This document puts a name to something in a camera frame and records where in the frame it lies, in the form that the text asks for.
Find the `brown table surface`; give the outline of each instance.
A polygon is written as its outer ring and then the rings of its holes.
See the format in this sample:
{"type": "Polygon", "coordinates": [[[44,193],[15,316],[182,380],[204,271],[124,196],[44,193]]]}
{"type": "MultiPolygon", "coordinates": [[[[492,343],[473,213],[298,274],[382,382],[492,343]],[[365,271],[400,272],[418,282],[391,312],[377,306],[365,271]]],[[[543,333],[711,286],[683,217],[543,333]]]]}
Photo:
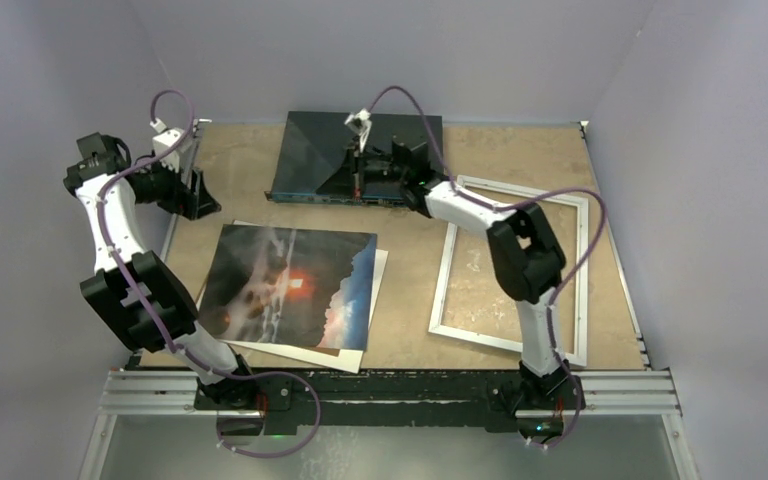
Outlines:
{"type": "MultiPolygon", "coordinates": [[[[516,368],[519,354],[428,333],[432,299],[447,224],[404,209],[275,204],[272,185],[283,125],[210,125],[196,165],[222,211],[196,222],[179,220],[167,264],[195,297],[207,276],[219,232],[234,220],[323,230],[378,234],[389,251],[373,312],[363,368],[516,368]]],[[[576,127],[447,126],[444,154],[455,174],[551,190],[595,187],[589,157],[576,127]]],[[[485,191],[502,201],[515,200],[485,191]]],[[[544,205],[559,241],[574,261],[574,209],[544,205]]],[[[590,200],[590,235],[599,220],[590,200]]],[[[458,234],[443,324],[520,340],[516,310],[493,280],[486,241],[458,234]]],[[[589,263],[588,370],[642,369],[637,336],[619,269],[606,235],[589,263]]],[[[572,348],[574,283],[558,305],[561,339],[572,348]]],[[[239,348],[252,366],[308,366],[291,359],[239,348]]],[[[178,365],[166,354],[145,354],[142,365],[178,365]]]]}

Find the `wooden table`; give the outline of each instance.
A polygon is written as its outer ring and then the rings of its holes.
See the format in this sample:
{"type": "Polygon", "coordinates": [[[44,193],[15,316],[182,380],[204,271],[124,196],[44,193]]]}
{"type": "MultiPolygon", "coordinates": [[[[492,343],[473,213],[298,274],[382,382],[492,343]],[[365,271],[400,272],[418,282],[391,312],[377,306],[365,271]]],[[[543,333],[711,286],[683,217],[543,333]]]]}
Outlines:
{"type": "MultiPolygon", "coordinates": [[[[293,205],[267,202],[278,160],[282,125],[210,125],[196,164],[222,211],[196,222],[177,222],[167,264],[195,297],[201,288],[223,224],[234,220],[279,227],[378,234],[389,251],[363,368],[516,368],[519,355],[428,333],[432,299],[447,224],[405,209],[293,205]]],[[[589,157],[576,127],[474,127],[444,129],[444,154],[456,174],[543,190],[595,187],[589,157]]],[[[479,193],[509,200],[498,194],[479,193]]],[[[574,230],[566,207],[545,207],[570,258],[574,230]]],[[[590,201],[590,232],[599,219],[590,201]]],[[[513,302],[492,280],[486,241],[464,232],[455,245],[443,324],[519,341],[513,302]]],[[[588,369],[642,369],[637,336],[610,239],[589,263],[588,369]]],[[[562,340],[572,345],[572,290],[558,306],[562,340]]],[[[240,349],[252,366],[308,366],[240,349]]],[[[146,354],[143,365],[175,365],[165,354],[146,354]]]]}

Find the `cable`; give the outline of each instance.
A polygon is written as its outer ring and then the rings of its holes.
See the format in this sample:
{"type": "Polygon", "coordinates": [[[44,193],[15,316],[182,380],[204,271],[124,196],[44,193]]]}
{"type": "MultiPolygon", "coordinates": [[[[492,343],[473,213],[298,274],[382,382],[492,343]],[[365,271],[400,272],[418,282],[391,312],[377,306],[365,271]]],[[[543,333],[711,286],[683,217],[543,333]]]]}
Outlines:
{"type": "MultiPolygon", "coordinates": [[[[110,256],[113,257],[113,260],[116,262],[116,266],[119,268],[119,271],[122,273],[122,276],[125,278],[125,282],[127,282],[128,286],[136,293],[139,302],[142,304],[143,308],[145,308],[146,312],[148,312],[149,317],[151,317],[158,331],[160,331],[160,335],[163,337],[163,341],[168,346],[169,351],[172,353],[176,353],[179,349],[183,350],[184,347],[181,345],[177,345],[172,340],[172,336],[169,334],[169,330],[166,328],[166,325],[163,323],[163,320],[161,320],[160,315],[158,315],[157,311],[154,309],[154,307],[152,307],[151,302],[149,302],[148,297],[139,288],[137,281],[134,279],[133,275],[131,275],[131,272],[128,270],[127,265],[125,265],[125,261],[122,260],[122,256],[119,255],[120,250],[116,248],[113,242],[113,239],[110,235],[110,230],[108,229],[107,219],[105,217],[105,211],[104,211],[105,210],[104,205],[107,203],[104,199],[106,198],[108,192],[110,192],[110,189],[113,188],[113,186],[116,184],[116,182],[118,182],[119,180],[122,180],[123,178],[136,172],[137,170],[148,167],[166,158],[166,156],[174,152],[181,145],[181,143],[183,143],[184,140],[187,139],[187,137],[192,135],[193,128],[194,128],[193,125],[195,123],[195,108],[193,107],[193,104],[190,101],[190,99],[179,90],[175,90],[175,89],[162,90],[157,95],[154,96],[154,98],[151,101],[151,110],[150,110],[151,120],[153,122],[157,120],[157,116],[155,115],[155,109],[157,107],[158,100],[160,100],[162,96],[169,93],[177,95],[178,97],[181,97],[184,100],[184,102],[187,104],[187,110],[188,110],[189,116],[187,121],[187,128],[185,129],[184,133],[181,136],[179,136],[178,139],[172,145],[169,146],[169,148],[167,148],[160,154],[156,155],[155,157],[143,163],[135,162],[134,165],[131,165],[125,170],[122,170],[121,172],[114,175],[110,180],[108,180],[107,183],[105,183],[101,187],[101,190],[99,191],[99,194],[98,194],[99,198],[96,201],[96,212],[98,214],[98,225],[99,225],[99,230],[101,232],[101,237],[104,240],[104,243],[107,246],[108,251],[110,252],[110,256]]],[[[302,447],[307,445],[313,439],[314,435],[316,435],[317,430],[319,430],[319,423],[322,416],[322,406],[320,405],[319,396],[316,394],[316,391],[314,391],[310,383],[308,383],[305,379],[299,377],[298,375],[295,375],[289,372],[280,372],[280,371],[262,372],[254,375],[236,375],[233,372],[224,372],[221,370],[215,370],[210,365],[208,365],[201,359],[193,356],[190,352],[186,350],[184,351],[184,355],[191,362],[197,365],[199,368],[205,371],[216,373],[217,375],[220,375],[224,378],[231,379],[231,380],[249,381],[249,380],[257,380],[257,379],[266,378],[266,377],[289,377],[294,380],[297,380],[299,383],[304,385],[305,389],[309,391],[311,396],[313,397],[314,403],[316,405],[316,419],[314,420],[313,427],[311,428],[310,433],[308,433],[308,435],[304,439],[302,439],[302,441],[299,442],[296,446],[280,452],[275,452],[275,453],[250,452],[247,450],[242,450],[237,447],[228,445],[225,442],[225,440],[221,437],[221,434],[219,433],[219,430],[217,428],[217,435],[219,435],[220,446],[227,448],[233,453],[238,453],[240,455],[246,455],[249,457],[278,458],[278,457],[283,457],[285,455],[289,455],[291,453],[295,453],[299,451],[302,447]]]]}
{"type": "Polygon", "coordinates": [[[420,120],[422,120],[422,125],[425,127],[425,132],[428,135],[428,139],[431,142],[431,148],[434,149],[434,153],[437,155],[437,159],[440,161],[440,164],[443,166],[443,170],[448,173],[449,175],[449,184],[452,187],[452,190],[459,196],[471,201],[472,203],[475,203],[476,205],[482,206],[484,208],[494,210],[497,212],[504,212],[504,211],[510,211],[510,210],[517,210],[523,207],[526,207],[528,205],[537,203],[541,200],[545,200],[547,198],[555,197],[558,195],[563,195],[566,193],[584,193],[587,195],[590,195],[593,197],[597,203],[599,203],[599,226],[596,228],[596,234],[593,235],[593,239],[590,241],[590,243],[587,245],[587,249],[584,251],[584,253],[581,255],[581,258],[578,260],[578,262],[575,264],[575,266],[567,273],[567,275],[561,280],[561,283],[558,285],[558,287],[555,289],[555,291],[552,293],[552,295],[549,297],[548,306],[546,307],[546,317],[547,317],[547,324],[548,324],[548,332],[549,332],[549,343],[552,347],[552,354],[555,357],[555,361],[558,362],[558,364],[561,366],[561,368],[564,370],[564,373],[567,375],[567,379],[575,385],[575,399],[576,399],[576,405],[575,405],[575,413],[573,414],[572,420],[569,423],[569,426],[567,428],[564,428],[563,433],[558,437],[557,440],[553,441],[549,444],[538,444],[541,448],[552,448],[557,446],[561,441],[564,440],[564,438],[567,437],[572,431],[575,429],[575,425],[578,423],[578,417],[581,414],[582,409],[582,400],[584,397],[584,393],[581,391],[581,386],[578,385],[575,382],[574,376],[572,374],[572,370],[564,363],[563,359],[561,358],[560,353],[558,353],[558,341],[555,338],[555,327],[552,321],[552,307],[555,306],[555,302],[558,301],[558,296],[560,296],[561,291],[569,284],[570,280],[575,277],[575,274],[578,273],[578,271],[581,269],[582,265],[584,265],[584,262],[587,261],[587,259],[590,257],[590,255],[593,253],[593,249],[596,247],[596,244],[599,242],[599,239],[602,237],[602,233],[605,230],[605,224],[607,223],[607,209],[605,206],[605,201],[602,199],[601,196],[599,196],[598,193],[596,193],[593,190],[582,188],[582,187],[570,187],[570,188],[562,188],[559,190],[553,190],[551,192],[546,192],[541,195],[538,195],[533,198],[529,198],[527,200],[524,200],[519,203],[514,203],[510,205],[505,206],[496,206],[492,203],[488,203],[480,198],[476,198],[469,193],[467,193],[466,190],[457,188],[457,185],[455,184],[455,175],[452,173],[452,169],[449,168],[449,166],[446,164],[446,160],[443,157],[443,151],[440,149],[440,144],[437,141],[437,138],[434,136],[434,132],[431,130],[431,125],[428,123],[428,118],[425,116],[425,112],[422,111],[422,107],[419,106],[419,102],[416,101],[416,99],[413,97],[413,95],[410,94],[407,90],[405,90],[403,87],[399,85],[391,85],[384,90],[381,91],[376,97],[375,100],[372,101],[372,103],[369,105],[367,110],[372,113],[372,109],[375,108],[375,105],[378,104],[378,101],[381,100],[381,97],[384,96],[387,92],[391,90],[397,90],[399,92],[402,92],[406,97],[408,97],[408,100],[413,104],[413,107],[416,109],[417,113],[419,114],[420,120]]]}

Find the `wall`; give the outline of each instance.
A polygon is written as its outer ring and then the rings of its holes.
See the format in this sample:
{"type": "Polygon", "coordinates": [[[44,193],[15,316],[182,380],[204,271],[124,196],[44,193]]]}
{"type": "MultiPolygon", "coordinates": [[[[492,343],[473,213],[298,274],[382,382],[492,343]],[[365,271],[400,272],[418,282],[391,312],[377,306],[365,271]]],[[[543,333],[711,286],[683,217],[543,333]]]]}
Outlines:
{"type": "MultiPolygon", "coordinates": [[[[165,75],[124,0],[0,0],[0,479],[75,478],[127,352],[81,298],[93,246],[63,187],[96,130],[149,147],[165,75]]],[[[168,217],[144,212],[159,246],[168,217]]]]}
{"type": "Polygon", "coordinates": [[[588,128],[703,478],[768,478],[768,2],[659,0],[588,128]]]}
{"type": "MultiPolygon", "coordinates": [[[[204,116],[282,121],[408,88],[449,121],[589,118],[654,0],[140,0],[204,116]]],[[[395,100],[381,111],[407,110],[395,100]]]]}

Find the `cable connector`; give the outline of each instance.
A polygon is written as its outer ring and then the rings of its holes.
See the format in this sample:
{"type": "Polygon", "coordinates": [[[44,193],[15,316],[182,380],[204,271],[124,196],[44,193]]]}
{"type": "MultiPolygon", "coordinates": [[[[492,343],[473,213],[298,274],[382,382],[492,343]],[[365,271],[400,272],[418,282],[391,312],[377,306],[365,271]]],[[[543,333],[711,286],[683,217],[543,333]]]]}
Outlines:
{"type": "Polygon", "coordinates": [[[349,127],[349,130],[358,134],[361,152],[366,148],[366,139],[369,138],[369,131],[372,130],[371,116],[372,114],[369,113],[369,110],[364,108],[358,113],[350,113],[346,117],[346,126],[349,127]]]}
{"type": "Polygon", "coordinates": [[[148,124],[151,125],[151,128],[153,128],[154,131],[157,133],[163,133],[168,129],[166,124],[163,123],[163,120],[159,118],[155,118],[154,120],[150,121],[148,124]]]}

